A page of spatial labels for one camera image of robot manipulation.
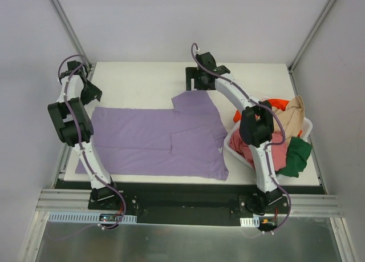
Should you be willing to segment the purple t shirt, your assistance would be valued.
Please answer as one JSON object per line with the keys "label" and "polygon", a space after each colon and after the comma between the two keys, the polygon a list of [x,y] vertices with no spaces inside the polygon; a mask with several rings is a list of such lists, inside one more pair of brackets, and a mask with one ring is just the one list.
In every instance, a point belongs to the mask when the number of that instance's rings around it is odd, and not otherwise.
{"label": "purple t shirt", "polygon": [[111,175],[228,178],[227,132],[208,93],[186,91],[172,103],[173,109],[94,109],[93,144]]}

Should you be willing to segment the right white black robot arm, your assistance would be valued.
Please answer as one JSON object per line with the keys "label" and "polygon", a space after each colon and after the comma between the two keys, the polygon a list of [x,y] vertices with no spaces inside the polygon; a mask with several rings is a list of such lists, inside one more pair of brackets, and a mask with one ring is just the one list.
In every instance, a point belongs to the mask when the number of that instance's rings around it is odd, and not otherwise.
{"label": "right white black robot arm", "polygon": [[185,69],[186,90],[216,90],[241,112],[239,133],[253,156],[258,189],[257,208],[263,213],[270,213],[283,195],[271,151],[272,146],[285,142],[285,138],[278,143],[272,142],[274,121],[279,122],[279,119],[268,100],[259,101],[248,94],[226,66],[217,66],[210,52],[199,54],[191,49],[191,55],[197,67]]}

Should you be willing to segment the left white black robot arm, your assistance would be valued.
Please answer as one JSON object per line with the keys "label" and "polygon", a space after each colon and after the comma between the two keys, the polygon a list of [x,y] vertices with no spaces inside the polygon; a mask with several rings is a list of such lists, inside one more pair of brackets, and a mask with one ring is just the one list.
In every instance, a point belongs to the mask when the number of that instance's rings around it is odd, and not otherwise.
{"label": "left white black robot arm", "polygon": [[117,209],[121,197],[93,144],[94,127],[85,109],[90,102],[101,101],[102,91],[88,80],[86,64],[70,57],[62,64],[67,70],[58,71],[60,95],[47,106],[48,113],[58,138],[76,152],[89,176],[91,201],[101,202],[108,210]]}

